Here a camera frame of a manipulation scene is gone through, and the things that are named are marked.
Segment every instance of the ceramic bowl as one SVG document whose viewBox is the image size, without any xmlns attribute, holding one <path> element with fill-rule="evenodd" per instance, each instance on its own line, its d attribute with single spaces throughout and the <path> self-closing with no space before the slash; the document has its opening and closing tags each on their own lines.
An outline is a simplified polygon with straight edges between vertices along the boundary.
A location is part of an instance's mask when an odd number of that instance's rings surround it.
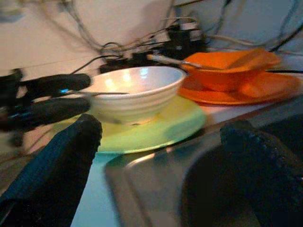
<svg viewBox="0 0 303 227">
<path fill-rule="evenodd" d="M 185 61 L 219 68 L 220 70 L 199 70 L 187 65 L 182 66 L 205 88 L 229 92 L 239 90 L 246 81 L 278 64 L 280 58 L 258 48 L 236 52 L 195 53 Z"/>
<path fill-rule="evenodd" d="M 129 68 L 94 77 L 92 86 L 85 91 L 129 93 L 92 97 L 91 113 L 105 121 L 143 124 L 172 100 L 185 77 L 184 71 L 172 67 Z"/>
</svg>

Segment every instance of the kitchen counter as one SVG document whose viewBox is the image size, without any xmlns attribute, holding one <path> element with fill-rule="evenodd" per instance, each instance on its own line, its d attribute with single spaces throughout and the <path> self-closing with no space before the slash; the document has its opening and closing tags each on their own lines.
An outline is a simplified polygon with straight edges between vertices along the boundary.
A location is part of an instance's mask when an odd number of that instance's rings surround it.
<svg viewBox="0 0 303 227">
<path fill-rule="evenodd" d="M 236 116 L 249 113 L 260 109 L 269 104 L 253 105 L 253 106 L 214 106 L 202 105 L 201 108 L 206 114 L 205 127 L 226 121 Z M 49 127 L 42 127 L 35 131 L 27 133 L 25 140 L 26 149 L 31 147 L 32 138 L 38 138 Z M 35 150 L 42 145 L 48 143 L 50 138 L 45 137 L 30 150 Z M 91 166 L 89 178 L 85 190 L 83 192 L 80 204 L 72 222 L 72 227 L 118 227 L 118 212 L 112 199 L 109 186 L 106 182 L 104 167 L 113 158 L 118 155 L 97 154 Z"/>
</svg>

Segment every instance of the orange bowl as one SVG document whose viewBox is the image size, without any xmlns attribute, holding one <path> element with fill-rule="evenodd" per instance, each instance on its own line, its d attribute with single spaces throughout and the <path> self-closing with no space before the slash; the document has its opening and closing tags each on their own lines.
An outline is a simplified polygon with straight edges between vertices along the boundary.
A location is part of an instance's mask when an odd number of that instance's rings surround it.
<svg viewBox="0 0 303 227">
<path fill-rule="evenodd" d="M 198 52 L 185 61 L 201 64 L 206 69 L 183 65 L 182 68 L 195 80 L 214 91 L 236 91 L 241 84 L 264 70 L 278 64 L 280 58 L 264 49 L 235 52 Z"/>
<path fill-rule="evenodd" d="M 252 77 L 260 74 L 264 70 L 250 70 L 243 72 L 218 72 L 208 70 L 196 70 L 186 68 L 189 76 L 199 81 L 204 87 L 221 92 L 236 91 L 240 86 Z"/>
</svg>

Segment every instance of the bowl rim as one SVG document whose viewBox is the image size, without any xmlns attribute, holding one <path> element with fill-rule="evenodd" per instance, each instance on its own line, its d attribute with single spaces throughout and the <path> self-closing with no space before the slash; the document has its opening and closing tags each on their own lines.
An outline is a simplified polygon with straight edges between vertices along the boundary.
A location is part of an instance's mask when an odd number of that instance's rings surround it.
<svg viewBox="0 0 303 227">
<path fill-rule="evenodd" d="M 111 73 L 111 72 L 124 71 L 124 70 L 129 70 L 129 69 L 142 69 L 142 68 L 168 68 L 168 69 L 173 69 L 175 71 L 180 72 L 180 78 L 177 81 L 175 81 L 171 84 L 168 84 L 166 86 L 156 88 L 156 89 L 153 89 L 153 90 L 142 91 L 142 92 L 139 92 L 139 93 L 126 94 L 126 95 L 106 95 L 106 96 L 100 95 L 100 96 L 95 96 L 94 98 L 97 98 L 97 99 L 128 99 L 128 98 L 136 98 L 136 97 L 153 95 L 153 94 L 156 94 L 156 93 L 161 92 L 163 90 L 167 90 L 169 88 L 175 87 L 177 84 L 181 83 L 186 78 L 186 75 L 187 75 L 187 73 L 184 70 L 174 68 L 174 67 L 170 67 L 170 66 L 142 66 L 142 67 L 131 67 L 131 68 L 121 69 L 121 70 L 114 70 L 114 71 L 110 71 L 110 72 L 106 72 L 106 73 L 96 75 L 94 77 L 102 76 L 104 74 L 108 74 L 108 73 Z"/>
</svg>

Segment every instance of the white bowl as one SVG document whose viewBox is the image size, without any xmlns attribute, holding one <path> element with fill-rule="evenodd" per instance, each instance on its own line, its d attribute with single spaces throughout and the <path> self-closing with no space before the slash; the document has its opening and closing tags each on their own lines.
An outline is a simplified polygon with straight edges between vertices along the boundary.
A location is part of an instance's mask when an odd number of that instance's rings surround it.
<svg viewBox="0 0 303 227">
<path fill-rule="evenodd" d="M 122 124 L 151 121 L 177 94 L 186 74 L 164 66 L 116 70 L 93 78 L 89 92 L 127 92 L 92 98 L 91 113 L 102 120 Z"/>
</svg>

